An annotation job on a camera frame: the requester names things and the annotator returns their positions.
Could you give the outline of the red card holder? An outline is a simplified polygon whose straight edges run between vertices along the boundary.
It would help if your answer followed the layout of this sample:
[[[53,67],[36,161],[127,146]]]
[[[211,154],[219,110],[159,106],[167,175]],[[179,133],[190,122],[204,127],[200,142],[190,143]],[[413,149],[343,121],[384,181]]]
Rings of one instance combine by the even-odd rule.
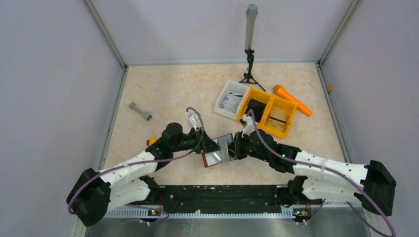
[[[234,160],[234,158],[229,155],[228,149],[228,145],[233,142],[232,133],[216,137],[213,141],[219,146],[219,150],[202,155],[205,168]]]

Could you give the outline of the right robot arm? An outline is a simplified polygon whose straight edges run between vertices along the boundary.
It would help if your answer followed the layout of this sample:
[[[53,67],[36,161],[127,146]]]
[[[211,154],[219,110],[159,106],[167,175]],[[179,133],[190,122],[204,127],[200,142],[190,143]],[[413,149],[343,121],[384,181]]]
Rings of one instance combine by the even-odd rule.
[[[295,196],[351,202],[377,215],[393,214],[397,182],[379,161],[354,164],[322,158],[278,143],[262,130],[250,135],[237,132],[228,149],[234,158],[256,158],[278,172],[294,174],[289,189]]]

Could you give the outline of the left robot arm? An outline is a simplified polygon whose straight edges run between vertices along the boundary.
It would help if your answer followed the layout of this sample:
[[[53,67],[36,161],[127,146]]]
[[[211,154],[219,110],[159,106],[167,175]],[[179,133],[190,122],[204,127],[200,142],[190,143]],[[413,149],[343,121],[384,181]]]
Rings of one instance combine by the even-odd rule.
[[[160,138],[134,158],[99,171],[86,169],[67,196],[68,211],[86,227],[93,226],[110,210],[146,200],[157,185],[148,174],[173,161],[174,153],[207,154],[219,149],[202,127],[184,133],[180,124],[172,122]]]

